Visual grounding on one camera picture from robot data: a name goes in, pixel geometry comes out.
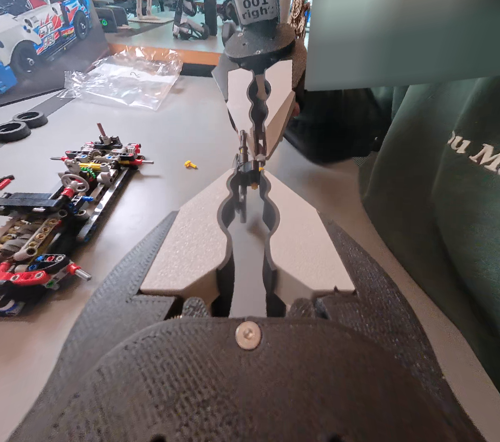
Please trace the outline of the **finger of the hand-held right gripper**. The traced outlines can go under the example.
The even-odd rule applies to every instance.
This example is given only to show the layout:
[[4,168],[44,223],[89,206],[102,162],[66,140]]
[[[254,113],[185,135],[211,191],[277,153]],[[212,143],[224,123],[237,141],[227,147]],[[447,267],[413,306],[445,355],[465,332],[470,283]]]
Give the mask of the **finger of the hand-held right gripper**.
[[292,89],[292,59],[280,60],[264,72],[265,86],[270,92],[265,101],[266,115],[262,124],[264,156],[269,160],[283,138],[285,126],[295,106]]
[[237,136],[242,130],[249,132],[252,121],[250,117],[253,102],[249,97],[249,88],[254,81],[252,71],[228,72],[227,107],[234,122]]

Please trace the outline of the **person's green sweatshirt torso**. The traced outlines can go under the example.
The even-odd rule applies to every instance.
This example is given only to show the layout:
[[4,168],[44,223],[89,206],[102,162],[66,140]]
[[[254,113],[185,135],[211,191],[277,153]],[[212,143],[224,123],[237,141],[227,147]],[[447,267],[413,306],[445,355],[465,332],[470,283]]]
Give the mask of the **person's green sweatshirt torso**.
[[391,125],[363,207],[499,390],[499,76],[369,91]]

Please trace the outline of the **brown wooden gear model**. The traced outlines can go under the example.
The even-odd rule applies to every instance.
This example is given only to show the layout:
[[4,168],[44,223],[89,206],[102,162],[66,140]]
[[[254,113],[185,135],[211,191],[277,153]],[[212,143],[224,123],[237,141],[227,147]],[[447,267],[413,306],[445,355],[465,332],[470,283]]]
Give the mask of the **brown wooden gear model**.
[[293,28],[296,39],[305,38],[309,15],[309,0],[292,0],[288,24]]

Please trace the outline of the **black box with green light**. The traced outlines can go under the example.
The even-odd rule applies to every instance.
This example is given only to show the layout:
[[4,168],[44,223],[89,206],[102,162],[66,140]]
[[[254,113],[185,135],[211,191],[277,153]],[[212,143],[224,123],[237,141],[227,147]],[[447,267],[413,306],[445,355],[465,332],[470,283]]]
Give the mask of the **black box with green light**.
[[128,14],[121,6],[98,5],[96,13],[105,33],[117,33],[119,28],[128,26]]

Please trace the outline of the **person's right forearm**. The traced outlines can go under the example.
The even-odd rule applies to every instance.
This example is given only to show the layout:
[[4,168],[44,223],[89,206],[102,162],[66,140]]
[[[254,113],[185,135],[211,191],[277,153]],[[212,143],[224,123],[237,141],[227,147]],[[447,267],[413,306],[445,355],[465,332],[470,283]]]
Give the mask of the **person's right forearm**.
[[379,151],[392,120],[392,88],[297,92],[284,138],[305,158],[330,164]]

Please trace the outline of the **black curved lego panel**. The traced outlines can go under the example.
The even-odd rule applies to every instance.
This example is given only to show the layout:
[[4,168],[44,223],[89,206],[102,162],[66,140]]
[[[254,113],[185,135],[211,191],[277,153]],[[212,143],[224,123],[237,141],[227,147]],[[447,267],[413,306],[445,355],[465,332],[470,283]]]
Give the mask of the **black curved lego panel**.
[[251,184],[254,182],[260,185],[260,171],[261,165],[259,161],[254,159],[240,168],[236,167],[236,174],[232,184],[236,185],[235,211],[239,213],[242,224],[247,222],[247,189],[251,188]]

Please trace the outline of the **lego car chassis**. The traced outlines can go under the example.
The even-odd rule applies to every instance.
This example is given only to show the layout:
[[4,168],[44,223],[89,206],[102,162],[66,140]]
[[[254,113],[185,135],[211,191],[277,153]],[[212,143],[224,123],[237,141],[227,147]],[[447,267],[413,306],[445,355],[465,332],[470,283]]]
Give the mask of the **lego car chassis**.
[[65,166],[53,192],[1,195],[2,318],[30,309],[67,279],[91,280],[74,251],[91,240],[134,173],[154,164],[141,144],[122,144],[97,126],[97,141],[51,158]]

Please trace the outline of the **lego set box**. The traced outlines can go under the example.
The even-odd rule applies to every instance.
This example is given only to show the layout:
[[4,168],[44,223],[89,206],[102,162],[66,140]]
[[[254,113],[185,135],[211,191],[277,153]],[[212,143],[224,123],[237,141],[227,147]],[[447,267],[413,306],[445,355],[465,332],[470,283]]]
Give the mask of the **lego set box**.
[[1,106],[63,88],[109,55],[93,0],[1,0]]

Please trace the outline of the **clear plastic bag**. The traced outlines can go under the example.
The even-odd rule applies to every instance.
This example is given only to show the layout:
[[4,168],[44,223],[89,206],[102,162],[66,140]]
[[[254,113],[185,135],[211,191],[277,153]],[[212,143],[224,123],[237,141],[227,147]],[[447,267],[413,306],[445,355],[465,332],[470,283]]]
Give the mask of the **clear plastic bag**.
[[86,73],[66,71],[58,97],[157,112],[182,67],[181,55],[171,49],[155,57],[145,48],[131,47],[97,60]]

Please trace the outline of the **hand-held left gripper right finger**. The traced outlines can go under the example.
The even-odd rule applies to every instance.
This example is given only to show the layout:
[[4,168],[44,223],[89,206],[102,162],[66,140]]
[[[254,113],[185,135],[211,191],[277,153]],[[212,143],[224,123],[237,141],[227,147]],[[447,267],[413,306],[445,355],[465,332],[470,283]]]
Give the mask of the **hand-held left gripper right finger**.
[[278,178],[261,172],[265,241],[266,306],[315,301],[355,286],[318,211]]

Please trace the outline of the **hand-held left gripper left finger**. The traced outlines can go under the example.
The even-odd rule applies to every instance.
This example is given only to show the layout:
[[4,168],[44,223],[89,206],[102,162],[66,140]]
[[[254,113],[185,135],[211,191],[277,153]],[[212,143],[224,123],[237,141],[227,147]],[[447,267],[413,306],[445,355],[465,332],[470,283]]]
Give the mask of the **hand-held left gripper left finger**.
[[234,295],[235,219],[228,170],[177,212],[140,290],[145,295],[201,298],[212,308],[229,308]]

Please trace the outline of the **grey wood-edged table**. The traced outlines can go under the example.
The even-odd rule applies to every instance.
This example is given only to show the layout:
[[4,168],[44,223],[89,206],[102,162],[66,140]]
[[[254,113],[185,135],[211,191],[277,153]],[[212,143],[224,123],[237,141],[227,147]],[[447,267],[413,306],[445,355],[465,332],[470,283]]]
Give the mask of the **grey wood-edged table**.
[[156,55],[163,50],[179,53],[185,64],[215,66],[223,52],[223,22],[217,18],[217,35],[206,40],[183,40],[174,38],[173,22],[166,24],[139,23],[129,20],[128,26],[119,27],[117,32],[105,33],[109,50],[113,53],[126,47],[144,47]]

